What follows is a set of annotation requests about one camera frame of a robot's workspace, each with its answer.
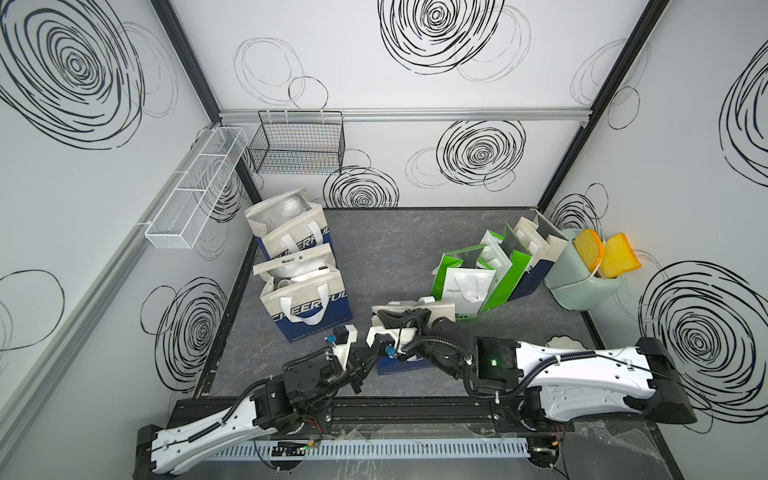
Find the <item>blue beige bag back row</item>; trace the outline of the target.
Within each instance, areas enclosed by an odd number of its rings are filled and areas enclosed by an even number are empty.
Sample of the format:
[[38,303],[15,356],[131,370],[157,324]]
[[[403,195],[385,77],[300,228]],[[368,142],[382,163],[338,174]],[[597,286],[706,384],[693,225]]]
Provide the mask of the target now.
[[[454,322],[455,304],[434,297],[422,297],[418,301],[392,301],[372,308],[371,333],[368,337],[373,339],[376,334],[389,334],[395,340],[395,347],[399,348],[415,340],[417,335],[424,334],[426,328],[440,318]],[[378,360],[377,373],[387,376],[432,367],[419,354],[405,361],[385,356]]]

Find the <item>green white bag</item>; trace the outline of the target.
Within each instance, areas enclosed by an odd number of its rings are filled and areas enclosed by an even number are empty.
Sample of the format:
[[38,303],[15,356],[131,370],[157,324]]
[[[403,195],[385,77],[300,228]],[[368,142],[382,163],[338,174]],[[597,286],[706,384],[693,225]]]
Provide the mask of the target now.
[[495,270],[483,259],[485,245],[475,245],[442,254],[434,269],[431,295],[453,303],[457,319],[475,317],[485,305]]
[[505,225],[502,234],[487,230],[480,244],[483,250],[479,261],[493,271],[488,295],[480,308],[485,312],[508,301],[533,255],[509,224]]

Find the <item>blue beige takeout bag front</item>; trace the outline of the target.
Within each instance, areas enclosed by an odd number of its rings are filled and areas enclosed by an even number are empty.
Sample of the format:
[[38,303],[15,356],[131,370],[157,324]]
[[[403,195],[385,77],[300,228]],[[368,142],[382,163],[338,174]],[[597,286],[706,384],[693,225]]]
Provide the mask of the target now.
[[513,227],[518,241],[528,251],[530,262],[524,270],[508,301],[514,301],[533,294],[543,283],[559,259],[569,241],[538,210],[532,219],[521,217]]

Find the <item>blue beige bag first row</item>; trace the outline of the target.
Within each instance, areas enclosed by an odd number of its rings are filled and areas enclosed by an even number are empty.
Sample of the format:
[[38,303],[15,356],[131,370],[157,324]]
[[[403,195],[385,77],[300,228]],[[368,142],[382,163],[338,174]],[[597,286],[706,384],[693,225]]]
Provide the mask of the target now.
[[332,242],[323,207],[308,199],[305,188],[263,200],[245,218],[266,260]]

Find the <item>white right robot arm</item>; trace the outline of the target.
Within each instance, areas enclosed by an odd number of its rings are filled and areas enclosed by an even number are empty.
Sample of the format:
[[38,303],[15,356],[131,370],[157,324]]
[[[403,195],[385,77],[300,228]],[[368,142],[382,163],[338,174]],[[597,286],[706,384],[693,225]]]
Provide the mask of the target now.
[[479,337],[428,308],[382,309],[377,316],[393,335],[389,357],[427,360],[461,381],[469,397],[513,404],[521,423],[621,412],[660,424],[697,420],[681,376],[656,338],[611,350],[566,349]]

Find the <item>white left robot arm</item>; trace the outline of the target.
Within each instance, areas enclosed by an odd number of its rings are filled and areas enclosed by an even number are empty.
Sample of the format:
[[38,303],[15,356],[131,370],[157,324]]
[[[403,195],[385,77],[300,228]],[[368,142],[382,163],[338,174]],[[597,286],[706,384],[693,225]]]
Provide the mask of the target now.
[[165,429],[145,426],[139,431],[132,477],[178,477],[242,441],[296,430],[342,387],[359,391],[384,351],[364,342],[324,346],[286,362],[280,374],[252,383],[211,415]]

